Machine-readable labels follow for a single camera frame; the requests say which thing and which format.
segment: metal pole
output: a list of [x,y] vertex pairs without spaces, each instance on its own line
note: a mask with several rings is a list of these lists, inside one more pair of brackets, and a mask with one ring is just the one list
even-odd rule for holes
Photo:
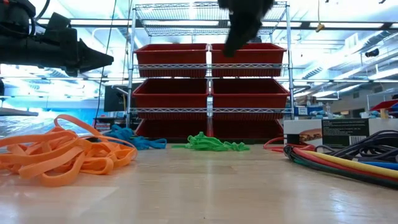
[[130,127],[130,109],[131,109],[131,97],[132,97],[132,73],[134,68],[134,36],[136,34],[136,8],[132,5],[132,23],[131,23],[131,34],[130,34],[130,45],[131,45],[131,68],[129,68],[129,83],[128,87],[128,96],[127,96],[127,116],[126,116],[126,127]]
[[292,61],[292,30],[290,28],[290,3],[286,5],[286,33],[287,33],[287,56],[289,58],[289,90],[290,107],[292,109],[290,118],[294,119],[294,86],[293,86],[293,61]]

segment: table surface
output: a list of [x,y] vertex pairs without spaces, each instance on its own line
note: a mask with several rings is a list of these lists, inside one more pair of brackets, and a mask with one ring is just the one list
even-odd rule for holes
[[0,173],[0,223],[397,223],[396,191],[251,148],[140,151],[111,175],[59,188]]

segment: white box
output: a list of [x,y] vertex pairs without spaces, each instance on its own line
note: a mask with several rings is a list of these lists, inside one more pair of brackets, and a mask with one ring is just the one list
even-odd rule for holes
[[310,119],[284,121],[285,144],[347,147],[383,130],[398,131],[398,119]]

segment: orange rubber band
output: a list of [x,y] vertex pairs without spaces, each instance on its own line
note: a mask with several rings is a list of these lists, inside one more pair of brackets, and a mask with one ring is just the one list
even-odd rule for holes
[[[73,131],[63,129],[58,119],[74,123],[93,135],[78,137]],[[9,151],[0,154],[0,170],[9,170],[23,179],[37,177],[44,186],[59,187],[73,183],[79,172],[110,174],[137,157],[137,149],[131,143],[103,136],[92,126],[72,116],[59,115],[54,123],[55,128],[45,134],[0,139],[0,147],[7,146]],[[86,140],[91,137],[101,142]]]

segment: red object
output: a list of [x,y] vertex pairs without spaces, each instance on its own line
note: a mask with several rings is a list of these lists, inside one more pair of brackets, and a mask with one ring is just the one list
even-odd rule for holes
[[[207,44],[149,44],[136,50],[139,65],[206,64]],[[206,69],[155,69],[139,71],[140,77],[203,78]]]
[[[273,152],[284,152],[284,146],[269,146],[270,144],[276,142],[276,141],[283,141],[284,137],[280,138],[275,138],[271,139],[270,141],[267,141],[267,143],[264,144],[263,148],[267,150],[271,150]],[[304,151],[315,151],[315,146],[307,144],[305,142],[301,142],[301,145],[295,145],[295,144],[287,144],[288,146],[293,146],[294,148],[299,148],[300,150]]]
[[270,139],[281,137],[283,133],[278,121],[213,120],[213,133],[210,134],[221,139]]
[[380,111],[381,109],[390,110],[392,106],[396,105],[398,100],[389,100],[379,103],[378,105],[374,106],[370,111]]
[[[147,79],[134,92],[138,108],[206,108],[205,79]],[[206,113],[139,113],[143,119],[206,119]]]
[[[281,64],[285,49],[270,43],[246,44],[234,57],[223,55],[224,44],[211,45],[212,63],[268,63]],[[279,77],[280,67],[268,69],[213,69],[213,77]]]
[[189,135],[195,136],[201,131],[206,133],[207,120],[142,120],[136,134],[146,138],[188,138]]
[[[289,92],[271,78],[214,79],[214,108],[285,108]],[[282,113],[215,113],[214,119],[273,120]]]

